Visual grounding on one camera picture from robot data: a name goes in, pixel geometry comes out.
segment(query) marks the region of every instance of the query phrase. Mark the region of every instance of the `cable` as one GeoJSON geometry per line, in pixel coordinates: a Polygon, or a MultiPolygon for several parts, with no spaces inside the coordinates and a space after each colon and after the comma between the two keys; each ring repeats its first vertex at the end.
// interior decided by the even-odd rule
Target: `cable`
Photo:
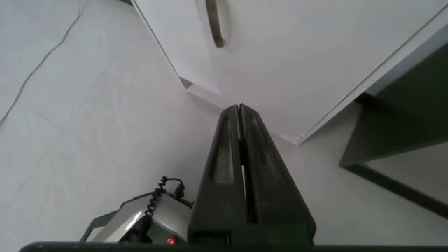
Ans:
{"type": "Polygon", "coordinates": [[[47,57],[50,56],[50,54],[56,50],[56,48],[58,48],[60,45],[62,45],[62,43],[65,41],[65,39],[67,38],[67,35],[69,35],[69,32],[71,30],[71,28],[76,24],[76,22],[79,20],[79,18],[81,17],[81,15],[84,12],[85,7],[87,6],[87,3],[84,5],[84,8],[81,10],[79,8],[79,0],[78,0],[78,17],[75,19],[75,21],[73,21],[73,23],[70,25],[69,29],[65,32],[64,38],[61,40],[61,42],[59,42],[50,52],[48,52],[45,57],[41,60],[41,62],[39,62],[39,64],[36,66],[36,68],[28,75],[28,77],[25,79],[25,81],[22,84],[22,87],[20,87],[20,90],[17,94],[17,96],[14,99],[13,104],[11,104],[11,106],[9,107],[8,111],[6,112],[6,114],[3,116],[3,118],[0,121],[0,127],[3,126],[3,123],[5,122],[6,118],[8,117],[9,113],[11,112],[11,110],[13,109],[13,107],[15,106],[15,104],[17,103],[20,95],[23,92],[23,89],[25,88],[25,85],[27,84],[28,80],[31,78],[31,76],[33,76],[33,74],[37,71],[37,69],[39,69],[39,67],[41,67],[41,65],[47,60],[47,57]]]}
{"type": "Polygon", "coordinates": [[[143,217],[140,230],[139,230],[139,241],[140,242],[146,242],[151,243],[151,238],[146,235],[146,233],[149,230],[149,227],[151,226],[151,223],[153,222],[153,216],[154,216],[154,210],[157,204],[159,203],[159,197],[162,195],[162,193],[165,193],[167,190],[164,188],[164,186],[167,184],[168,181],[178,181],[180,184],[177,186],[176,190],[174,191],[174,198],[176,200],[179,200],[183,197],[183,191],[185,190],[185,186],[181,179],[179,178],[167,178],[166,176],[163,176],[162,179],[160,179],[160,183],[158,184],[159,187],[154,189],[154,191],[151,193],[151,199],[149,200],[148,206],[146,206],[147,210],[145,211],[145,216],[143,217]]]}

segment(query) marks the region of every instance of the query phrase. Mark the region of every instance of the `coiled cable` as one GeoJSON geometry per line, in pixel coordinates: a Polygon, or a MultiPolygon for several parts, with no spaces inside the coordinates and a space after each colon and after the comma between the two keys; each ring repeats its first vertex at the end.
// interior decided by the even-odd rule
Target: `coiled cable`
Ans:
{"type": "Polygon", "coordinates": [[[163,176],[162,179],[160,179],[160,183],[158,183],[158,188],[154,189],[153,193],[151,194],[151,199],[149,200],[148,206],[146,206],[147,210],[145,211],[145,216],[143,217],[140,230],[139,230],[139,242],[143,243],[152,243],[151,238],[146,235],[146,233],[149,230],[149,227],[151,226],[151,223],[153,222],[153,216],[154,211],[159,203],[159,198],[162,196],[162,193],[165,193],[167,190],[164,188],[164,186],[167,184],[168,181],[178,181],[180,184],[177,186],[176,190],[174,191],[173,196],[174,199],[179,200],[183,197],[183,191],[185,190],[185,186],[181,179],[179,178],[167,178],[166,176],[163,176]]]}

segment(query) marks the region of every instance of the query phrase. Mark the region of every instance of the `cabinet door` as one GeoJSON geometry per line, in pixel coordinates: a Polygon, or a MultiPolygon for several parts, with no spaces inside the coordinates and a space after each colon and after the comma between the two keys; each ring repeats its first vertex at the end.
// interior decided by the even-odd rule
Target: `cabinet door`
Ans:
{"type": "Polygon", "coordinates": [[[177,74],[218,94],[195,0],[134,0],[177,74]]]}
{"type": "Polygon", "coordinates": [[[254,108],[270,131],[288,136],[315,126],[446,4],[218,0],[220,48],[206,1],[197,0],[222,98],[254,108]]]}

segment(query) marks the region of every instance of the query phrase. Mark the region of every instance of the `red light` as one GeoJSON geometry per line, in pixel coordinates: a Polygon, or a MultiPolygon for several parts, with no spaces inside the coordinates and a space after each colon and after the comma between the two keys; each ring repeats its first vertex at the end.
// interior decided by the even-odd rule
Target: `red light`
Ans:
{"type": "Polygon", "coordinates": [[[167,244],[169,244],[169,245],[175,245],[175,244],[176,244],[176,240],[175,240],[173,237],[168,238],[168,240],[167,240],[167,244]]]}

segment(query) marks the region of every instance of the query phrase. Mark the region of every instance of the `cabinet handle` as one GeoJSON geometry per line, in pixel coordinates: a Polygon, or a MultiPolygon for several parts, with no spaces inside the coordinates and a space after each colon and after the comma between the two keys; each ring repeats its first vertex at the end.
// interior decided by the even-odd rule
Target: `cabinet handle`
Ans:
{"type": "Polygon", "coordinates": [[[224,47],[224,39],[221,34],[221,26],[219,25],[218,6],[216,0],[205,0],[207,15],[209,16],[211,35],[215,41],[217,48],[224,47]]]}

